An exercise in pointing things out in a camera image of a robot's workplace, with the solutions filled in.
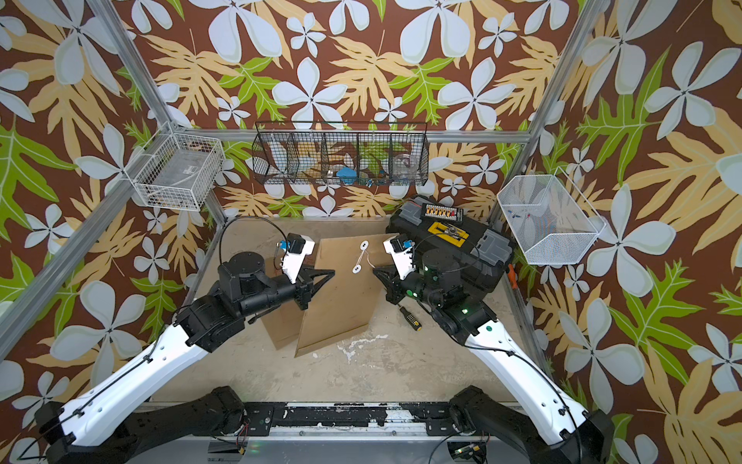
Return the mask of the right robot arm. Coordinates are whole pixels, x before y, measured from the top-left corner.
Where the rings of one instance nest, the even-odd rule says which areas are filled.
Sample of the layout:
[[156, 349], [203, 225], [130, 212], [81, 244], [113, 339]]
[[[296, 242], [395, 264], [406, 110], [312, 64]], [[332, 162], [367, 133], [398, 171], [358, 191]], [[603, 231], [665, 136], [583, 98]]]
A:
[[475, 354], [520, 405], [514, 410], [469, 386], [450, 410], [457, 432], [495, 436], [533, 463], [605, 463], [614, 424], [568, 396], [510, 336], [502, 321], [461, 278], [446, 251], [392, 253], [392, 264], [373, 274], [392, 304], [415, 300], [458, 345]]

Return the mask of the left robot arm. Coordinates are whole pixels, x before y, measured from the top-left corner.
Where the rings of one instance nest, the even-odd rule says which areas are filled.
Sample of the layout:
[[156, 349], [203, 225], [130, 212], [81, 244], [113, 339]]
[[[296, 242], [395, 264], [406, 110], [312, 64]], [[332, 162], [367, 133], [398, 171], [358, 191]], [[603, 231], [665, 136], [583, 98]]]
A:
[[249, 323], [293, 301], [306, 310], [335, 275], [306, 266], [303, 253], [268, 276], [264, 258], [240, 252], [218, 267], [211, 291], [183, 307], [176, 321], [148, 348], [87, 394], [65, 404], [51, 402], [36, 414], [48, 444], [49, 463], [126, 463], [189, 435], [237, 430], [245, 404], [220, 387], [197, 400], [146, 413], [138, 407], [180, 372], [204, 359]]

